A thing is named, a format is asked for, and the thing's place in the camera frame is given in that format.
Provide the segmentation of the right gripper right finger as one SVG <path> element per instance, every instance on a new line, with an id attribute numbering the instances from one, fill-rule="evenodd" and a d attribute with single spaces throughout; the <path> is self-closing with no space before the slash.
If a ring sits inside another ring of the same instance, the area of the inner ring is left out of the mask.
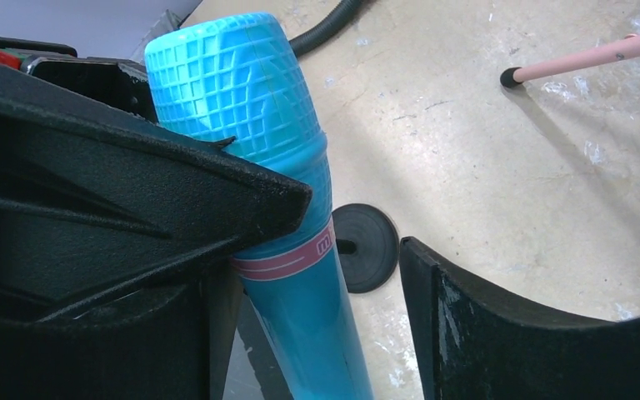
<path id="1" fill-rule="evenodd" d="M 542 305 L 415 237 L 399 268 L 426 399 L 640 399 L 640 317 Z"/>

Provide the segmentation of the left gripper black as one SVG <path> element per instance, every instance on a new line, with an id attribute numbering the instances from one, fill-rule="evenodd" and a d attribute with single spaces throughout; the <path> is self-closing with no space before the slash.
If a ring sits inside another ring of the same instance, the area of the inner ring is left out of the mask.
<path id="1" fill-rule="evenodd" d="M 157 121 L 141 63 L 0 37 L 0 318 L 76 316 L 299 226 L 308 185 Z"/>

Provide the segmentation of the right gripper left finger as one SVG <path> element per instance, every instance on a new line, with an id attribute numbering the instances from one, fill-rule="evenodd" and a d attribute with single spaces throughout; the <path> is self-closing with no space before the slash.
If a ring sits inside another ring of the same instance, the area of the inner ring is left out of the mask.
<path id="1" fill-rule="evenodd" d="M 77 319 L 0 318 L 0 399 L 219 399 L 241 296 L 220 267 Z"/>

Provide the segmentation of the black microphone desk stand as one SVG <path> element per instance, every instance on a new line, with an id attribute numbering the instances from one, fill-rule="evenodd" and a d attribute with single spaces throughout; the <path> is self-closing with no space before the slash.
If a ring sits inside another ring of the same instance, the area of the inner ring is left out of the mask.
<path id="1" fill-rule="evenodd" d="M 369 293 L 393 275 L 398 264 L 398 231 L 380 209 L 351 203 L 332 211 L 337 250 L 347 290 Z"/>

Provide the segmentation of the blue toy microphone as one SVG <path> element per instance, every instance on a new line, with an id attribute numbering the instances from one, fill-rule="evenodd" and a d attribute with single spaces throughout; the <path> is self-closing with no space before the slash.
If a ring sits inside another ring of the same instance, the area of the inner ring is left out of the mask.
<path id="1" fill-rule="evenodd" d="M 170 32 L 144 52 L 160 124 L 306 183 L 297 231 L 232 258 L 292 396 L 373 397 L 333 227 L 326 133 L 298 60 L 267 12 Z"/>

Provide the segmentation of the pink music stand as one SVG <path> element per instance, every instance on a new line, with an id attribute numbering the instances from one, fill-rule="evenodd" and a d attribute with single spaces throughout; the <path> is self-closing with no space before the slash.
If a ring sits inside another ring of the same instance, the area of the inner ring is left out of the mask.
<path id="1" fill-rule="evenodd" d="M 575 52 L 526 67 L 511 67 L 502 72 L 500 83 L 504 88 L 515 88 L 539 78 L 570 73 L 609 63 L 640 58 L 640 35 L 629 34 L 624 39 L 581 52 Z"/>

